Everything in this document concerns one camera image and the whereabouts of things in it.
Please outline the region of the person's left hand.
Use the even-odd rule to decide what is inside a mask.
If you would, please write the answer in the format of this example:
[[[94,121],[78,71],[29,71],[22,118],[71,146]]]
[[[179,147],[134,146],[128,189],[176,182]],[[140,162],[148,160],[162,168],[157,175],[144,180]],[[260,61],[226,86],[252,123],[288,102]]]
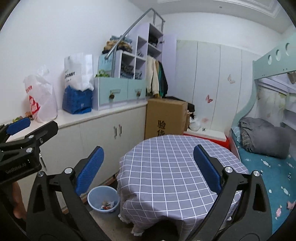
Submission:
[[[27,212],[23,203],[21,189],[17,182],[14,182],[11,185],[10,201],[13,205],[14,216],[18,219],[26,220]]]

